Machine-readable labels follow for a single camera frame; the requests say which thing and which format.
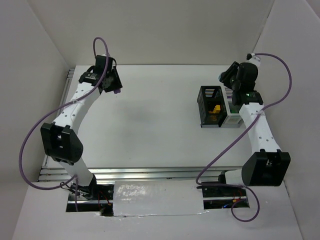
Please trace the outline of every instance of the white backdrop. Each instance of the white backdrop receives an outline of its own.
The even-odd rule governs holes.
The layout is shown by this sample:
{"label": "white backdrop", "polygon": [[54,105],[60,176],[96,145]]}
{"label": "white backdrop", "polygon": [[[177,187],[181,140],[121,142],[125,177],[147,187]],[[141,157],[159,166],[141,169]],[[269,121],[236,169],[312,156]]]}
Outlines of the white backdrop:
{"label": "white backdrop", "polygon": [[120,64],[229,65],[254,49],[274,0],[28,2],[71,66],[92,64],[96,36]]}
{"label": "white backdrop", "polygon": [[306,0],[314,12],[320,17],[320,1],[319,0]]}
{"label": "white backdrop", "polygon": [[[291,155],[285,182],[306,240],[320,238],[316,219],[320,208],[320,19],[306,1],[274,3],[255,52],[279,55],[292,71],[292,91],[287,100],[267,111],[272,132],[283,151]],[[266,103],[278,100],[288,88],[288,74],[281,63],[263,57],[257,87]]]}
{"label": "white backdrop", "polygon": [[[0,235],[10,240],[27,191],[18,156],[31,126],[57,107],[68,66],[25,0],[0,1]],[[36,180],[44,157],[37,129],[24,151]]]}

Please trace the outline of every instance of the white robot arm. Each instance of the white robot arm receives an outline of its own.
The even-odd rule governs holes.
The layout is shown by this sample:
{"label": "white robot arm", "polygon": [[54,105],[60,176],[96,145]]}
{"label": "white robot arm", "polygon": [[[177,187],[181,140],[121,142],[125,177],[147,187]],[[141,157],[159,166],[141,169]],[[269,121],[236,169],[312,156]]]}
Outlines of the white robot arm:
{"label": "white robot arm", "polygon": [[108,57],[106,75],[101,84],[87,97],[77,101],[95,88],[104,71],[107,57],[97,55],[95,59],[95,66],[80,77],[71,98],[74,103],[64,108],[52,123],[44,123],[40,129],[45,153],[59,162],[70,176],[77,175],[78,188],[87,198],[94,195],[97,180],[82,159],[83,145],[77,137],[78,130],[89,108],[103,91],[117,94],[122,88],[117,66],[113,66],[115,60]]}
{"label": "white robot arm", "polygon": [[239,114],[246,128],[259,119],[248,132],[252,156],[242,169],[227,171],[226,184],[245,186],[279,186],[286,174],[291,158],[282,152],[270,130],[262,109],[265,107],[259,92],[254,90],[260,59],[248,55],[244,63],[234,62],[219,78],[227,88],[233,90],[232,104],[239,108]]}

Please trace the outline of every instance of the purple cable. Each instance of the purple cable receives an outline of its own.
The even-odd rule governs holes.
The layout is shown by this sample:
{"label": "purple cable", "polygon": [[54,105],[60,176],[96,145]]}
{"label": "purple cable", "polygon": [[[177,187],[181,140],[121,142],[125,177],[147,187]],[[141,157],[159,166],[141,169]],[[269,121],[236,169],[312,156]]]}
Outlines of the purple cable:
{"label": "purple cable", "polygon": [[[262,108],[261,111],[264,111],[264,110],[266,110],[266,109],[268,109],[268,108],[270,108],[270,107],[272,107],[272,106],[274,106],[274,105],[277,105],[277,104],[281,103],[283,100],[285,100],[285,99],[288,97],[288,95],[289,95],[289,93],[290,93],[290,91],[291,91],[291,88],[292,88],[292,75],[291,75],[291,72],[290,72],[290,69],[289,69],[288,65],[287,65],[287,64],[285,63],[285,61],[283,61],[280,57],[278,57],[278,56],[276,56],[276,55],[273,55],[273,54],[269,54],[269,53],[254,53],[254,55],[255,55],[255,56],[269,56],[269,57],[272,57],[272,58],[275,58],[275,59],[279,60],[279,61],[284,65],[286,71],[288,72],[288,76],[289,76],[289,87],[288,87],[288,90],[286,91],[285,95],[284,95],[280,100],[275,101],[275,102],[273,102],[273,103],[271,103],[271,104],[268,104],[268,105],[266,105],[264,108]],[[244,186],[244,185],[233,185],[233,184],[222,184],[222,183],[201,183],[201,182],[199,182],[199,179],[200,179],[200,177],[202,176],[202,174],[204,174],[204,172],[208,170],[208,168],[210,168],[216,161],[218,161],[226,152],[228,152],[234,145],[236,145],[237,142],[239,142],[239,141],[250,131],[250,129],[252,129],[252,127],[253,127],[253,126],[256,124],[256,122],[259,120],[260,116],[261,116],[261,113],[259,113],[259,114],[256,116],[256,118],[255,118],[254,121],[250,124],[250,126],[249,126],[246,130],[244,130],[243,133],[242,133],[236,140],[234,140],[228,147],[226,147],[225,150],[223,150],[218,156],[216,156],[216,158],[213,159],[213,160],[199,173],[199,175],[196,177],[196,180],[195,180],[196,184],[198,184],[198,185],[200,185],[200,186],[207,186],[207,187],[237,187],[237,188],[245,188],[245,189],[248,189],[248,190],[253,194],[253,196],[254,196],[254,198],[255,198],[255,200],[256,200],[256,202],[257,202],[257,210],[256,210],[255,215],[254,215],[252,218],[246,219],[246,220],[240,219],[240,218],[238,218],[238,217],[235,215],[235,213],[234,213],[234,207],[235,207],[235,205],[238,204],[238,203],[240,203],[240,202],[245,201],[245,199],[240,200],[240,201],[236,201],[235,203],[233,203],[233,205],[232,205],[232,207],[231,207],[231,213],[232,213],[232,215],[234,216],[234,218],[237,219],[238,221],[244,222],[244,223],[253,221],[253,220],[258,216],[258,214],[259,214],[259,212],[260,212],[259,199],[258,199],[257,195],[255,194],[255,192],[254,192],[251,188],[249,188],[248,186]]]}
{"label": "purple cable", "polygon": [[[97,36],[94,40],[93,40],[93,53],[94,53],[94,56],[96,56],[96,41],[97,40],[101,40],[103,45],[104,45],[104,48],[105,48],[105,53],[106,53],[106,56],[109,55],[109,51],[108,51],[108,46],[107,46],[107,43],[106,41],[102,38],[102,37],[99,37]],[[29,137],[31,136],[31,134],[33,133],[33,131],[36,129],[36,127],[43,121],[45,120],[47,117],[49,117],[50,115],[54,114],[55,112],[57,112],[58,110],[60,109],[63,109],[69,105],[72,105],[74,102],[76,101],[81,101],[82,99],[86,98],[87,96],[89,96],[90,94],[92,94],[96,89],[97,87],[100,85],[100,83],[102,82],[102,80],[104,79],[105,75],[106,75],[106,72],[107,72],[107,67],[108,67],[108,58],[106,58],[106,61],[105,61],[105,66],[104,66],[104,70],[103,70],[103,73],[98,81],[98,83],[94,86],[93,89],[91,89],[91,91],[89,91],[87,94],[79,97],[78,99],[76,100],[73,100],[73,101],[70,101],[70,102],[67,102],[61,106],[59,106],[57,109],[54,109],[50,112],[48,112],[46,115],[44,115],[42,118],[40,118],[36,123],[35,125],[30,129],[30,131],[28,132],[28,134],[26,135],[25,139],[23,140],[23,143],[21,145],[21,148],[20,148],[20,153],[19,153],[19,171],[20,171],[20,174],[21,174],[21,177],[23,178],[23,180],[31,187],[35,188],[35,189],[39,189],[39,190],[54,190],[54,189],[59,189],[60,187],[63,187],[65,185],[67,185],[68,183],[70,183],[73,179],[75,179],[75,208],[76,210],[78,211],[78,206],[77,206],[77,191],[78,191],[78,176],[77,175],[74,175],[72,176],[68,181],[64,182],[63,184],[59,185],[59,186],[53,186],[53,187],[42,187],[42,186],[37,186],[35,184],[33,184],[29,179],[27,179],[25,173],[24,173],[24,170],[23,170],[23,166],[22,166],[22,156],[23,156],[23,152],[24,152],[24,149],[25,149],[25,146],[26,146],[26,143],[29,139]]]}

